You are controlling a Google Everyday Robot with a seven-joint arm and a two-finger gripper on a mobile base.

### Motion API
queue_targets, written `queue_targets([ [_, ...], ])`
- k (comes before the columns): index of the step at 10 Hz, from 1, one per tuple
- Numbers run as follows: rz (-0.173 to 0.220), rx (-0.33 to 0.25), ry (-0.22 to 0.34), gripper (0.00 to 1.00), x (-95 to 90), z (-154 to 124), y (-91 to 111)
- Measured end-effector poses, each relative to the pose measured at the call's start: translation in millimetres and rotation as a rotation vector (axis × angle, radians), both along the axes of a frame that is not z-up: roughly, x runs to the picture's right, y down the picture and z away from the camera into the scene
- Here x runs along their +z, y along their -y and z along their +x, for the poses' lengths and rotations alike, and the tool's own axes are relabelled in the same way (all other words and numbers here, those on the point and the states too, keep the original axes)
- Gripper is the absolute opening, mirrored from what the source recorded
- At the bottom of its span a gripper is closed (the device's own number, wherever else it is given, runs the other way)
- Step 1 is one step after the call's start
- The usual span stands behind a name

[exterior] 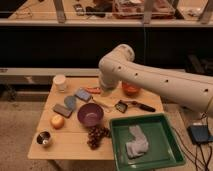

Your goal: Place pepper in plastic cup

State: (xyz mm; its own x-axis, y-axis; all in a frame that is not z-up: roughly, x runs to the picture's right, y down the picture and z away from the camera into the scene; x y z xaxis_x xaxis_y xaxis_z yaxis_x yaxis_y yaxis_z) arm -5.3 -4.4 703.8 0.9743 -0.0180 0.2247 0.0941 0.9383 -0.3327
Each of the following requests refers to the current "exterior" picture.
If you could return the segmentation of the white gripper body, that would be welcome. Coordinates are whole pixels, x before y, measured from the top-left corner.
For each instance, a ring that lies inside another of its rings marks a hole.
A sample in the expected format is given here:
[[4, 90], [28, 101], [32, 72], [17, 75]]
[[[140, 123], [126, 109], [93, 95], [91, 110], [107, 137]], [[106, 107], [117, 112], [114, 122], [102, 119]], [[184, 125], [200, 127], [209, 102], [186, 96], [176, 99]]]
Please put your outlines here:
[[109, 79], [107, 77], [99, 78], [100, 87], [104, 92], [113, 91], [117, 85], [118, 81], [115, 79]]

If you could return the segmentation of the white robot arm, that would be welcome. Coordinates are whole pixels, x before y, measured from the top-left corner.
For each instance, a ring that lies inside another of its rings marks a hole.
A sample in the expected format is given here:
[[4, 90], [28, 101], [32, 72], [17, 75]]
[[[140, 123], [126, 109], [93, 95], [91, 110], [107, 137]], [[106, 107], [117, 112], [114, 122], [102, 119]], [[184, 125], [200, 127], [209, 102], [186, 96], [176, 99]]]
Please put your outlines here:
[[139, 65], [134, 58], [127, 44], [118, 45], [102, 57], [101, 87], [115, 89], [119, 81], [124, 81], [213, 117], [213, 77]]

